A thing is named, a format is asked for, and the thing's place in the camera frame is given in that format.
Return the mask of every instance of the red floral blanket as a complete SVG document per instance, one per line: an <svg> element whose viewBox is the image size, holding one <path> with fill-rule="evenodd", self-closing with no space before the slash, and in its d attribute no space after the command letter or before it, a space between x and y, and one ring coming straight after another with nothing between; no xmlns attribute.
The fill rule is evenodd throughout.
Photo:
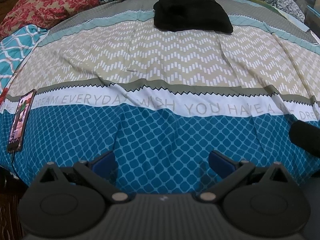
<svg viewBox="0 0 320 240"><path fill-rule="evenodd" d="M50 29L97 5L99 0L19 0L0 25L0 40L28 24Z"/></svg>

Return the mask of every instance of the silver screw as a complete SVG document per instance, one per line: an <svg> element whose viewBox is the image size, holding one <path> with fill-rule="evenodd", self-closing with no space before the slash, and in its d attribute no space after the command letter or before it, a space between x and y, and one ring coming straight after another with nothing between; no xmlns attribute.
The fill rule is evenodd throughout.
<svg viewBox="0 0 320 240"><path fill-rule="evenodd" d="M204 201L212 201L215 200L217 196L212 192L204 192L200 194L200 198Z"/></svg>
<svg viewBox="0 0 320 240"><path fill-rule="evenodd" d="M114 193L111 197L114 201L124 201L128 198L128 195L123 192L117 192Z"/></svg>

